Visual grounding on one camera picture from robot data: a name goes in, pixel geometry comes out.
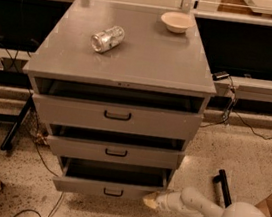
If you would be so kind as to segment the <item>grey bottom drawer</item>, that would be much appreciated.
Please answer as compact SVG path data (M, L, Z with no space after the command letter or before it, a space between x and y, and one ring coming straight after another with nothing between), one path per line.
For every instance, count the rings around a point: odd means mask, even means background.
M125 165L97 160L62 158L62 176L54 177L58 191L142 199L167 189L171 169Z

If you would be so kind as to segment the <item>grey drawer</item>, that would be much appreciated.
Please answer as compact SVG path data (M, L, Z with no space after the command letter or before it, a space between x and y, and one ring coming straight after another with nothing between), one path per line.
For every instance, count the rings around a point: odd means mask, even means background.
M191 140L202 115L51 95L34 95L38 115L49 124Z
M146 167L177 169L184 153L155 147L98 142L69 137L48 137L54 155Z
M142 199L167 189L171 169L125 165L97 160L62 158L62 176L54 177L58 191Z

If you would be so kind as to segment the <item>grey middle drawer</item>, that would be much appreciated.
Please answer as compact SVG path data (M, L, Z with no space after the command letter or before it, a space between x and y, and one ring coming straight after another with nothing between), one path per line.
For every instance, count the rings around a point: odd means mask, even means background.
M184 153L155 147L98 142L69 137L48 137L54 155L146 167L177 169Z

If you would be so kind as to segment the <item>grey top drawer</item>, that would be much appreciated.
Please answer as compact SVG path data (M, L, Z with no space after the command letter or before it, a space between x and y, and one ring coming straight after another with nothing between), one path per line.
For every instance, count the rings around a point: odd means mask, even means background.
M202 115L51 95L34 95L38 115L49 124L191 140Z

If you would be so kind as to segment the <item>grey drawer cabinet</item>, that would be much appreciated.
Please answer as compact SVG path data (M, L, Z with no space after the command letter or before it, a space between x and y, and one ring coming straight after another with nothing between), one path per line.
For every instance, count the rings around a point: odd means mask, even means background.
M215 86L198 28L170 33L161 15L157 8L75 1L24 68L34 95L203 116ZM122 43L95 52L91 37L114 26L125 30ZM183 153L190 141L43 123L50 136Z

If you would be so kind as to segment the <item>black metal stand leg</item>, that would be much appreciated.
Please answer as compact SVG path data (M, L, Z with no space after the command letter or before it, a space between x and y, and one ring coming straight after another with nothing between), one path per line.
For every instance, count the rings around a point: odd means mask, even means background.
M232 204L231 201L231 196L230 196L230 190L228 186L228 181L227 181L227 174L224 169L220 169L218 171L218 175L213 177L213 183L220 184L222 188L222 194L223 194L223 199L224 199L224 205L225 207L228 207Z

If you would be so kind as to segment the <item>black power adapter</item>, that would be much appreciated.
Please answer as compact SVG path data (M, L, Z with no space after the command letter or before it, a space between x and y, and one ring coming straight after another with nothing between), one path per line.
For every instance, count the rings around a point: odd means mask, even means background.
M223 79L227 79L230 76L229 73L225 72L225 71L221 71L221 72L216 72L214 74L212 74L212 79L214 81L221 81Z

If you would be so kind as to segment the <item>black table leg left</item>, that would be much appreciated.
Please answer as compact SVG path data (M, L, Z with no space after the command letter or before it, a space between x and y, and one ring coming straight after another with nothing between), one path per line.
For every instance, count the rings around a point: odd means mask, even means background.
M5 139L0 146L1 150L9 151L12 149L12 139L15 137L19 127L22 124L23 119L25 119L27 112L30 110L31 106L33 105L32 98L27 99L26 104L24 104L23 109L20 111L18 117L16 118L14 124L12 125L10 131L7 133Z

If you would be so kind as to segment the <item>silver soda can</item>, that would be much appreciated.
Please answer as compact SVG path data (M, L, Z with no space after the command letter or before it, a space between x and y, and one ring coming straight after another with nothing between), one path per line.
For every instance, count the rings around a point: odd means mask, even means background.
M91 47L97 53L105 53L122 43L125 38L124 32L125 30L120 26L114 26L95 33L91 37Z

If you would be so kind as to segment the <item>white paper bowl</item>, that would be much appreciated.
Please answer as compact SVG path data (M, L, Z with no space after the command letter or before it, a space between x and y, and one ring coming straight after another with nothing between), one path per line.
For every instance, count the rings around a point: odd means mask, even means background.
M185 33L187 29L194 26L195 21L186 13L167 12L161 15L161 21L166 25L166 29L172 33Z

